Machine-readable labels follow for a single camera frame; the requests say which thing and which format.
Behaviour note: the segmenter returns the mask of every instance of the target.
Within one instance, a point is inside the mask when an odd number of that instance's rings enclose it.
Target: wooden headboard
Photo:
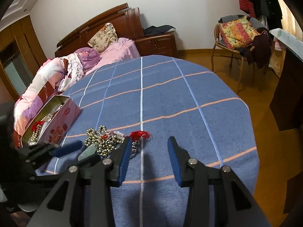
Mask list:
[[[124,3],[95,16],[74,29],[57,44],[57,47],[60,48],[55,52],[55,56],[66,56],[79,48],[89,47],[87,42],[108,22],[113,24],[118,37],[134,40],[144,36],[139,8],[130,9],[128,4]]]

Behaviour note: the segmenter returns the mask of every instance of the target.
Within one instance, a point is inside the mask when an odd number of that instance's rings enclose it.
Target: pink tin box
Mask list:
[[[45,105],[36,117],[26,128],[21,137],[22,146],[28,146],[33,134],[32,127],[37,121],[41,121],[56,106],[62,104],[61,109],[52,118],[45,131],[42,133],[38,142],[54,142],[58,144],[62,137],[66,134],[72,123],[80,114],[80,108],[74,103],[69,96],[54,95]]]

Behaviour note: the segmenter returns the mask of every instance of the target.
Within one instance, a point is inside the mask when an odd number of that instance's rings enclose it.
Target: blue gripper pad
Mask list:
[[[61,148],[54,149],[50,152],[50,155],[59,158],[82,148],[82,146],[83,142],[78,140],[68,145],[64,145]]]
[[[169,159],[171,161],[172,171],[174,173],[175,180],[178,183],[178,185],[181,186],[181,184],[182,184],[181,166],[180,166],[179,160],[177,158],[176,151],[175,151],[175,148],[174,148],[174,142],[172,141],[172,139],[175,141],[174,137],[169,137],[169,139],[167,141],[167,147],[168,147],[168,151],[169,151]]]
[[[119,177],[118,177],[118,183],[121,186],[122,183],[125,180],[125,176],[126,176],[126,172],[127,172],[127,168],[128,168],[128,163],[129,160],[131,158],[131,144],[132,144],[132,140],[131,138],[128,140],[126,149],[124,151],[121,163],[120,163],[120,170],[119,170]]]

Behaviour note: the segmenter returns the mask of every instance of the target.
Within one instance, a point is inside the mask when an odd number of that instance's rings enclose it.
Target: purple cloth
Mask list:
[[[77,49],[75,53],[78,54],[84,72],[87,72],[88,70],[92,69],[100,61],[99,53],[89,47]]]

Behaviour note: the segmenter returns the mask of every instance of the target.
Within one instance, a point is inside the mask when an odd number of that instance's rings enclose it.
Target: orange stripe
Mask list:
[[[243,151],[243,152],[241,152],[241,153],[238,153],[238,154],[236,154],[236,155],[233,155],[233,156],[231,156],[231,157],[228,157],[228,158],[224,159],[223,161],[224,161],[224,162],[229,162],[229,161],[231,161],[231,160],[233,160],[233,159],[236,159],[236,158],[239,158],[239,157],[241,157],[241,156],[243,156],[243,155],[245,155],[245,154],[248,154],[248,153],[250,153],[251,151],[254,151],[254,150],[257,150],[257,147],[253,147],[253,148],[250,148],[250,149],[248,149],[248,150],[245,150],[245,151]]]
[[[248,150],[245,150],[245,151],[243,151],[241,153],[238,153],[236,155],[233,155],[231,157],[228,157],[228,158],[224,159],[224,162],[228,162],[228,161],[231,161],[233,159],[239,158],[239,157],[241,157],[241,156],[243,156],[245,154],[248,154],[249,152],[254,151],[256,149],[257,149],[257,147],[253,147],[253,148],[250,148]],[[217,166],[217,165],[220,165],[220,161],[216,161],[216,162],[207,164],[206,166],[213,167],[213,166]],[[165,176],[165,177],[148,179],[148,180],[144,180],[144,182],[145,183],[150,183],[150,182],[163,181],[163,180],[172,179],[172,178],[174,178],[174,175],[169,175],[169,176]],[[123,183],[141,183],[141,180],[124,181]]]
[[[199,75],[199,74],[208,73],[208,72],[209,72],[209,71],[207,71],[207,72],[197,72],[197,73],[188,74],[188,75],[185,75],[185,76],[188,77],[188,76]],[[180,78],[182,78],[182,76],[177,77],[177,78],[170,79],[170,80],[165,81],[165,82],[162,82],[162,83],[156,83],[156,84],[154,84],[154,85],[145,87],[145,88],[143,88],[143,89],[149,89],[149,88],[155,87],[155,86],[157,86],[157,85],[163,85],[163,84],[166,84],[166,83],[168,83],[168,82],[171,82],[171,81],[174,81],[174,80],[177,80],[177,79],[180,79]],[[80,109],[89,107],[89,106],[91,106],[91,105],[93,105],[93,104],[99,103],[99,102],[101,102],[101,101],[103,101],[103,100],[110,99],[110,98],[112,98],[112,97],[116,97],[116,96],[119,96],[119,95],[122,95],[122,94],[130,93],[130,92],[135,92],[135,91],[139,91],[139,90],[141,90],[141,89],[133,89],[133,90],[128,90],[128,91],[125,91],[125,92],[121,92],[121,93],[119,93],[119,94],[116,94],[116,95],[113,95],[113,96],[106,97],[105,99],[101,99],[101,100],[92,102],[92,103],[90,103],[90,104],[87,104],[87,105],[81,107]]]
[[[165,177],[159,177],[159,178],[153,178],[153,179],[147,179],[144,180],[145,183],[150,183],[150,182],[157,182],[157,181],[162,181],[162,180],[167,180],[167,179],[172,179],[175,178],[174,175],[169,175]]]
[[[107,99],[113,98],[113,97],[115,97],[115,96],[119,96],[119,95],[126,94],[126,93],[130,93],[130,92],[135,92],[135,91],[139,91],[139,90],[141,90],[141,89],[133,89],[133,90],[128,90],[128,91],[125,91],[125,92],[121,92],[121,93],[119,93],[119,94],[116,94],[116,95],[113,95],[113,96],[106,97],[105,99],[101,99],[101,100],[98,100],[98,101],[96,101],[96,102],[92,102],[92,103],[90,103],[90,104],[87,104],[87,105],[81,107],[80,109],[85,108],[85,107],[88,107],[88,106],[91,106],[91,105],[96,104],[96,103],[99,103],[99,102],[101,102],[101,101],[103,101],[103,100],[107,100]]]
[[[85,134],[78,134],[78,135],[68,135],[68,136],[66,136],[66,138],[78,137],[78,136],[83,136],[83,135],[87,135],[87,134],[85,133]]]
[[[134,59],[132,59],[132,60],[129,60],[129,61],[126,61],[126,62],[122,62],[122,63],[118,64],[118,66],[119,66],[119,65],[123,65],[123,64],[128,63],[128,62],[131,62],[131,61],[134,61],[134,60],[137,60],[137,59],[138,59],[138,58],[134,58]]]
[[[213,73],[213,74],[215,74],[214,72],[211,72],[211,71],[205,71],[205,72],[196,72],[196,73],[187,74],[187,75],[185,75],[185,77],[199,75],[199,74],[203,74],[203,73]]]
[[[115,67],[116,65],[114,65],[114,66],[111,66],[111,67],[108,67],[108,68],[104,68],[104,69],[101,69],[101,70],[99,70],[99,71],[97,71],[97,72],[102,72],[102,71],[105,71],[105,70],[107,70],[107,69],[111,69],[111,68],[113,68],[113,67]]]
[[[231,98],[226,98],[226,99],[218,100],[218,101],[215,101],[215,102],[205,103],[205,104],[202,104],[200,107],[206,107],[206,106],[209,106],[209,105],[212,105],[212,104],[217,104],[217,103],[220,103],[220,102],[226,102],[226,101],[230,101],[230,100],[240,100],[240,101],[242,101],[238,97],[231,97]]]
[[[208,105],[212,105],[212,104],[216,104],[216,103],[220,103],[220,102],[225,102],[225,101],[230,101],[230,100],[240,100],[240,101],[242,101],[240,98],[231,97],[231,98],[226,98],[226,99],[222,99],[222,100],[215,101],[215,102],[205,103],[205,104],[202,104],[201,107],[206,107]],[[148,123],[148,122],[155,121],[155,120],[160,120],[160,119],[172,118],[172,117],[178,116],[180,114],[187,113],[187,112],[190,112],[190,111],[194,111],[194,110],[197,110],[197,109],[198,109],[198,107],[190,108],[190,109],[187,109],[187,110],[180,111],[180,112],[178,112],[176,114],[172,114],[172,115],[168,115],[168,116],[160,116],[160,117],[152,118],[152,119],[149,119],[149,120],[144,120],[143,123]],[[109,129],[108,131],[114,131],[114,130],[129,128],[129,127],[137,126],[139,124],[140,124],[140,122],[132,124],[132,125],[127,125],[127,126],[122,126],[122,127],[117,127],[117,128]],[[69,135],[66,138],[78,137],[78,136],[83,136],[83,135],[86,135],[86,134]]]
[[[160,62],[160,63],[154,64],[154,65],[151,65],[151,66],[143,67],[142,69],[150,68],[150,67],[153,67],[153,66],[156,66],[156,65],[160,65],[160,64],[164,64],[164,63],[168,63],[168,62],[172,62],[172,61],[173,61],[173,60],[169,60],[169,61],[165,61],[165,62]],[[125,76],[125,75],[130,74],[130,73],[133,73],[133,72],[137,72],[137,71],[140,71],[140,70],[141,70],[141,68],[140,68],[140,69],[137,69],[137,70],[134,70],[134,71],[131,71],[131,72],[124,73],[124,74],[119,75],[119,76],[116,76],[116,77],[114,77],[114,78],[112,78],[112,79],[116,79],[116,78]],[[110,81],[110,79],[103,80],[103,81],[101,81],[101,82],[97,82],[97,83],[95,83],[95,84],[92,84],[92,85],[88,86],[87,88],[92,87],[92,86],[94,86],[94,85],[96,85],[96,84],[99,84],[99,83],[106,82],[106,81]],[[75,94],[75,93],[77,93],[77,92],[79,92],[79,91],[82,91],[82,90],[84,90],[84,89],[85,89],[85,88],[81,88],[81,89],[79,89],[79,90],[77,90],[77,91],[75,91],[75,92],[73,92],[73,93],[71,93],[71,94],[69,94],[69,95]]]
[[[48,171],[48,170],[45,170],[45,172],[46,173],[51,173],[51,174],[54,174],[54,175],[57,174],[57,173],[54,173],[54,172],[51,172],[51,171]]]
[[[208,167],[213,167],[213,166],[217,166],[217,165],[220,165],[220,161],[216,161],[216,162],[207,164],[206,166],[208,166]]]
[[[114,129],[108,129],[107,131],[114,131],[114,130],[120,130],[120,129],[130,128],[130,127],[137,126],[139,124],[141,124],[141,123],[138,122],[138,123],[135,123],[135,124],[132,124],[132,125],[126,125],[126,126],[117,127],[117,128],[114,128]]]
[[[157,118],[152,118],[150,120],[145,120],[143,121],[143,123],[148,123],[148,122],[151,122],[151,121],[155,121],[155,120],[160,120],[160,119],[168,119],[168,118],[172,118],[172,117],[175,117],[175,116],[178,116],[180,114],[183,114],[183,113],[187,113],[187,112],[190,112],[190,111],[194,111],[194,110],[197,110],[198,107],[193,107],[193,108],[190,108],[190,109],[187,109],[187,110],[183,110],[181,112],[178,112],[176,114],[172,114],[172,115],[168,115],[168,116],[160,116],[160,117],[157,117]]]
[[[123,183],[141,183],[141,180],[124,181]]]

